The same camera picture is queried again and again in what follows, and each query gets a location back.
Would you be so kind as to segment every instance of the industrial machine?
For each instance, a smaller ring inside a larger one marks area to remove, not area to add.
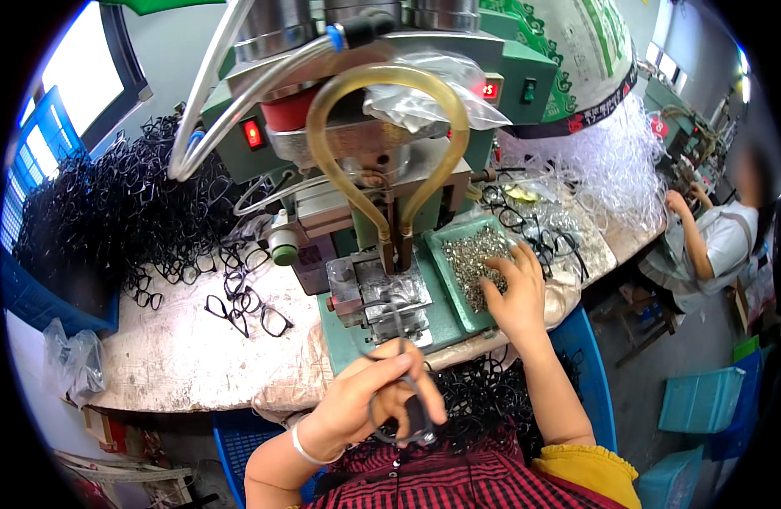
[[[281,202],[262,239],[318,296],[339,372],[400,330],[426,352],[471,335],[420,234],[471,203],[467,188],[488,165],[495,129],[469,129],[460,100],[436,76],[386,63],[423,49],[472,59],[487,76],[484,98],[515,125],[540,122],[558,65],[516,41],[518,20],[478,0],[413,0],[407,9],[398,0],[324,0],[324,19],[312,18],[307,0],[228,5],[185,108],[170,176],[183,181],[216,150],[236,182],[282,184],[258,203],[245,196],[236,213]],[[230,51],[235,64],[214,76]],[[450,123],[411,133],[366,116],[373,84],[426,92]]]
[[[717,126],[687,105],[670,87],[652,78],[645,89],[647,112],[659,112],[665,123],[667,157],[657,166],[670,189],[678,190],[688,200],[691,182],[701,182],[708,194],[724,176],[724,156],[731,143],[735,126]]]

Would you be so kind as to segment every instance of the wall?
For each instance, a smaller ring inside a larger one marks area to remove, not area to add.
[[[738,47],[721,21],[699,4],[674,9],[667,54],[688,74],[681,98],[708,119],[741,76]],[[741,89],[730,101],[730,116],[742,110]]]
[[[93,459],[119,459],[85,432],[82,414],[43,388],[43,333],[6,311],[6,333],[18,378],[39,432],[52,449]]]
[[[129,139],[136,139],[141,136],[139,126],[148,118],[172,115],[176,104],[187,101],[225,8],[223,4],[196,5],[139,16],[123,6],[128,35],[153,96],[123,118],[93,155],[101,154],[118,130],[125,129]]]
[[[656,26],[656,15],[659,11],[659,2],[668,0],[648,0],[648,5],[642,0],[613,0],[619,9],[619,14],[628,24],[630,38],[636,47],[636,54],[643,59],[648,44],[653,36],[653,28]]]

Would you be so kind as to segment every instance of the hand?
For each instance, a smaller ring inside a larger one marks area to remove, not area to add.
[[[690,213],[690,207],[688,207],[688,204],[685,203],[684,198],[682,198],[677,190],[669,190],[665,196],[665,201],[670,210],[679,214],[680,217]]]
[[[707,198],[707,193],[705,193],[704,188],[698,182],[690,183],[690,194],[694,198],[701,198],[701,197]]]
[[[424,356],[409,341],[406,353],[399,355],[399,341],[385,341],[371,352],[382,361],[359,358],[352,362],[335,378],[314,412],[298,425],[298,440],[314,459],[331,459],[346,445],[362,442],[374,432],[368,421],[368,403],[374,392],[374,422],[378,425],[395,417],[399,422],[396,436],[406,437],[410,422],[404,403],[415,392],[405,382],[396,382],[405,373],[416,381],[430,419],[436,424],[446,422],[444,399],[424,370]]]
[[[527,243],[520,241],[509,250],[513,263],[505,258],[490,258],[487,266],[498,270],[506,278],[507,291],[502,296],[495,283],[481,278],[481,289],[487,298],[487,307],[501,331],[521,354],[534,338],[546,337],[544,300],[546,283],[535,253]]]

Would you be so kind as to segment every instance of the metal cylinder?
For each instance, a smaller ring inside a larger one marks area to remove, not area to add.
[[[316,36],[308,0],[255,2],[238,32],[235,58],[239,63],[264,59],[303,46]]]
[[[410,24],[426,30],[477,32],[481,27],[478,0],[412,0]]]
[[[402,4],[399,0],[324,0],[325,24],[359,15],[368,7],[376,7],[391,14],[398,22],[402,21]]]

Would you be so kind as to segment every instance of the plaid shirt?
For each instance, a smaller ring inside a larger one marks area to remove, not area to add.
[[[304,509],[472,509],[478,507],[618,509],[620,504],[556,477],[527,468],[517,440],[487,440],[465,454],[400,451],[379,445],[348,451],[318,481]]]

